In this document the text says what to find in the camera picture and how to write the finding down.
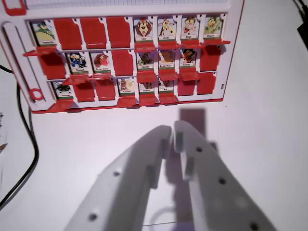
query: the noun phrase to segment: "character face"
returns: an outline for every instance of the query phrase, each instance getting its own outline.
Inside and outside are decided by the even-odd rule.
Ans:
[[[140,20],[140,27],[139,27],[139,31],[141,32],[142,36],[145,37],[147,32],[148,32],[148,22],[144,19]]]
[[[164,27],[165,29],[169,29],[169,27],[170,27],[170,22],[169,22],[168,20],[165,20],[165,21],[163,22],[163,27]]]
[[[187,29],[191,30],[193,28],[194,23],[195,23],[195,19],[194,18],[188,18],[188,19],[186,19],[185,23],[186,23],[185,27]]]
[[[213,26],[213,25],[215,25],[215,23],[216,23],[215,18],[210,18],[210,20],[208,21],[209,26]]]
[[[125,79],[121,79],[121,87],[125,87],[126,86],[126,80]]]

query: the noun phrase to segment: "cartoon character portrait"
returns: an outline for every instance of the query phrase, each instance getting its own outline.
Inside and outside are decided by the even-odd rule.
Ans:
[[[55,37],[52,32],[52,27],[46,25],[44,21],[32,23],[32,29],[35,33],[36,40],[39,46],[53,46],[55,45]]]
[[[195,16],[182,19],[181,39],[198,39],[199,21]]]
[[[145,18],[135,19],[135,39],[137,41],[153,40],[152,24]]]
[[[222,21],[220,17],[208,18],[207,25],[205,26],[204,38],[220,37],[221,28],[222,28]]]
[[[81,56],[79,52],[70,53],[69,59],[71,61],[71,67],[75,67],[75,68],[87,67],[85,57]]]
[[[173,18],[158,19],[158,39],[174,40],[176,35],[176,27]]]
[[[104,52],[96,55],[93,63],[96,67],[108,66],[108,56],[104,54]]]
[[[193,60],[195,60],[194,55],[196,52],[193,49],[184,49],[182,58],[184,59],[184,63],[191,63]]]
[[[145,52],[142,55],[139,54],[139,56],[140,59],[138,60],[138,65],[146,65],[152,63],[149,52]]]

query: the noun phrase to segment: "red plastic hinge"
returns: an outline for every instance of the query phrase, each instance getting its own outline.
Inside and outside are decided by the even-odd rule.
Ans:
[[[53,20],[59,42],[63,50],[80,50],[81,35],[79,26],[71,18],[55,18]]]
[[[203,45],[226,45],[230,44],[230,41],[223,41],[222,39],[204,39]]]
[[[8,8],[8,6],[6,4],[7,1],[10,1],[10,0],[2,0],[5,11],[9,16],[18,16],[18,15],[25,15],[26,14],[26,4],[25,4],[24,0],[20,0],[21,8],[13,8],[13,9]]]
[[[152,42],[136,42],[135,52],[151,52],[155,51],[156,47]]]
[[[144,94],[139,95],[139,105],[140,106],[148,106],[157,103],[157,98],[155,94]]]
[[[38,92],[40,94],[39,97],[36,97],[34,95],[34,92]],[[30,91],[29,91],[29,94],[30,94],[30,97],[33,99],[33,100],[42,100],[44,99],[44,95],[42,93],[42,91],[38,88],[32,88]]]
[[[199,80],[199,72],[196,68],[182,68],[180,69],[180,77],[183,81]]]
[[[106,17],[111,48],[130,47],[129,23],[124,17]]]
[[[156,80],[157,76],[154,71],[138,71],[137,83],[150,83]]]
[[[181,42],[181,47],[184,47],[185,49],[198,49],[203,47],[204,44],[200,43],[199,40],[187,40]]]
[[[159,94],[159,101],[162,104],[176,103],[178,98],[174,95],[174,93],[161,93]]]
[[[32,50],[29,52],[24,53],[24,57],[28,56],[42,56],[45,54],[51,54],[57,50],[56,46],[50,46],[50,47],[37,47],[36,50]]]
[[[76,85],[87,82],[88,74],[71,74],[69,78],[63,81],[63,85]]]
[[[118,107],[132,107],[136,105],[135,96],[121,96],[117,101]]]
[[[180,48],[180,45],[176,41],[158,42],[158,47],[160,50],[171,50]]]
[[[110,79],[111,73],[93,73],[92,76],[88,78],[88,80],[104,80]]]
[[[159,70],[158,75],[161,81],[176,80],[179,78],[175,69]]]
[[[105,26],[99,18],[81,18],[80,23],[88,49],[106,48]]]

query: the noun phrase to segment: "lion character card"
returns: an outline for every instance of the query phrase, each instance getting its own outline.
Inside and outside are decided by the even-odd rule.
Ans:
[[[154,94],[154,82],[139,83],[139,93],[140,95]]]
[[[194,68],[197,52],[194,49],[180,49],[180,68]]]
[[[158,51],[158,69],[174,69],[175,52],[173,50]]]
[[[174,91],[174,80],[161,81],[159,79],[158,93],[173,93]]]
[[[219,39],[221,37],[222,24],[223,21],[219,15],[206,16],[203,38]]]
[[[90,53],[93,71],[95,73],[110,73],[110,52],[91,52]]]
[[[34,38],[39,47],[55,46],[54,29],[45,20],[30,23]]]
[[[134,19],[134,32],[136,42],[153,41],[153,25],[147,18]]]
[[[177,25],[173,18],[158,19],[158,41],[175,41]]]
[[[136,55],[137,55],[137,70],[138,71],[154,70],[153,52],[139,52]]]
[[[182,18],[181,40],[196,40],[199,35],[199,21],[195,16]]]
[[[135,95],[135,82],[130,78],[118,78],[117,85],[119,88],[120,96]]]
[[[86,74],[88,73],[88,66],[85,59],[85,53],[72,52],[66,53],[69,68],[72,74]]]

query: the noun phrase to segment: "game board slot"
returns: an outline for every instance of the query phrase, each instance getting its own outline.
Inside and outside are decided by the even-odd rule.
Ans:
[[[205,46],[201,49],[200,71],[215,71],[219,63],[221,50],[218,46]]]
[[[162,104],[176,103],[178,98],[174,95],[174,93],[161,93],[159,94],[159,101]]]
[[[106,48],[105,25],[99,18],[81,18],[82,33],[88,49]]]
[[[116,76],[132,76],[133,57],[128,50],[112,50],[112,60]]]
[[[180,69],[180,78],[183,81],[199,80],[200,73],[196,71],[196,68],[183,68]]]
[[[111,48],[130,47],[129,23],[124,17],[106,17]]]
[[[71,18],[55,18],[53,20],[62,50],[80,50],[81,35],[79,26]]]
[[[181,78],[178,79],[178,96],[193,95],[195,80],[183,81]]]
[[[215,87],[216,77],[213,73],[200,73],[197,84],[198,95],[212,94]]]
[[[158,76],[161,81],[176,80],[179,78],[179,75],[176,73],[175,69],[159,70]]]
[[[91,82],[86,81],[84,83],[73,85],[73,87],[78,102],[94,101],[95,93]]]
[[[62,57],[57,53],[45,54],[38,57],[44,74],[47,79],[65,78],[65,67]]]
[[[94,81],[96,94],[100,101],[115,100],[115,86],[110,79]]]

